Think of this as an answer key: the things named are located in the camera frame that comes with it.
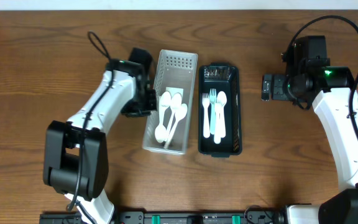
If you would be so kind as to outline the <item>light blue fork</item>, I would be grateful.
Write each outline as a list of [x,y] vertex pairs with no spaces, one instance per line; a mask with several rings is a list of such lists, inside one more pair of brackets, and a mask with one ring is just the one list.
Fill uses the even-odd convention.
[[211,120],[210,120],[210,133],[215,134],[215,125],[216,125],[216,110],[215,102],[217,98],[217,93],[215,88],[211,88],[209,92],[209,100],[211,104]]

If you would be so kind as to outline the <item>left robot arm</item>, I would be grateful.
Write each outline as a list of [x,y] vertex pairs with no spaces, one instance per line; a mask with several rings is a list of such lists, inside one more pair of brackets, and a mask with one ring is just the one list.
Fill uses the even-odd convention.
[[46,131],[44,184],[71,200],[77,212],[44,213],[40,223],[114,223],[114,205],[104,186],[109,172],[107,135],[116,118],[144,117],[157,109],[150,88],[153,58],[139,48],[128,60],[109,59],[103,79],[86,104]]

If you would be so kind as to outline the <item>clear plastic basket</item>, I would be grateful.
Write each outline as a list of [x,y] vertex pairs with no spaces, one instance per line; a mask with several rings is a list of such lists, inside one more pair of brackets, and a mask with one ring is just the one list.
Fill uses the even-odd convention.
[[195,89],[198,54],[161,50],[154,80],[154,90],[160,98],[169,91],[171,96],[181,94],[181,102],[186,104],[186,116],[178,122],[175,134],[168,147],[155,138],[155,128],[159,124],[159,113],[153,111],[147,118],[142,147],[151,152],[183,155],[188,148],[188,137],[191,123],[191,109]]

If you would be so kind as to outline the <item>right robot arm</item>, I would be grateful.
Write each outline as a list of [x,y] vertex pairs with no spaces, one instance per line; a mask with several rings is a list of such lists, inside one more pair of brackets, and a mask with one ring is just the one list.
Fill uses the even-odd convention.
[[296,39],[284,53],[285,74],[265,74],[261,99],[312,109],[334,157],[339,193],[321,205],[287,205],[275,223],[358,223],[358,95],[348,67],[330,64],[323,35]]

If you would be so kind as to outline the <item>black plastic basket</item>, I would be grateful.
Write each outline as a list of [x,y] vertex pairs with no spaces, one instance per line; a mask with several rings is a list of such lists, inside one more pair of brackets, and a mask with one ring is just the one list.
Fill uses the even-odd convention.
[[[198,151],[213,157],[237,156],[242,152],[239,71],[237,67],[228,63],[211,63],[201,66],[198,72]],[[222,138],[220,144],[214,143],[212,136],[209,138],[203,136],[202,94],[209,93],[212,88],[218,92],[225,92],[227,97],[224,106],[226,136]]]

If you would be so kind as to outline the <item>white fork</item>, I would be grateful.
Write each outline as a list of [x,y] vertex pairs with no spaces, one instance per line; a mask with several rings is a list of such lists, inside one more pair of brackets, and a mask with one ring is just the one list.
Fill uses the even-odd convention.
[[221,143],[221,110],[222,104],[220,100],[215,102],[215,113],[216,113],[216,124],[215,124],[215,134],[214,134],[214,143],[220,144]]
[[209,130],[209,115],[208,115],[208,108],[209,108],[209,94],[203,93],[202,94],[202,106],[204,109],[204,117],[203,117],[203,137],[209,138],[210,137],[210,130]]

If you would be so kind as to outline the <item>white spoon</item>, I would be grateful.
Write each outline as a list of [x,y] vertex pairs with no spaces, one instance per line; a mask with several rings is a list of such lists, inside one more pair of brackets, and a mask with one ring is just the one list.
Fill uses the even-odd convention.
[[182,101],[182,96],[180,93],[176,93],[171,100],[170,109],[171,109],[172,113],[171,113],[171,117],[170,117],[170,120],[169,120],[168,126],[167,126],[167,136],[169,136],[169,132],[172,127],[175,112],[181,106],[181,101]]
[[188,111],[188,106],[186,104],[182,104],[179,109],[177,109],[175,113],[175,122],[173,124],[172,129],[169,132],[168,139],[164,145],[164,148],[167,149],[172,141],[173,135],[175,134],[175,130],[178,126],[178,123],[186,116]]
[[221,138],[224,138],[226,136],[226,127],[225,127],[225,120],[224,120],[224,106],[227,103],[227,96],[225,94],[225,92],[220,91],[218,93],[218,104],[220,105],[219,107],[219,136]]
[[160,97],[158,103],[159,125],[163,124],[165,110],[170,107],[171,99],[172,97],[169,91],[165,91]]

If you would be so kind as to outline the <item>white spoon handle up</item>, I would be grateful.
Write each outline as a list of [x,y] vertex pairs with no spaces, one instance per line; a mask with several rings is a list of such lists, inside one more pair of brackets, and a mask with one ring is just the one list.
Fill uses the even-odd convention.
[[155,138],[158,143],[162,143],[165,139],[166,128],[164,125],[159,125],[155,128]]

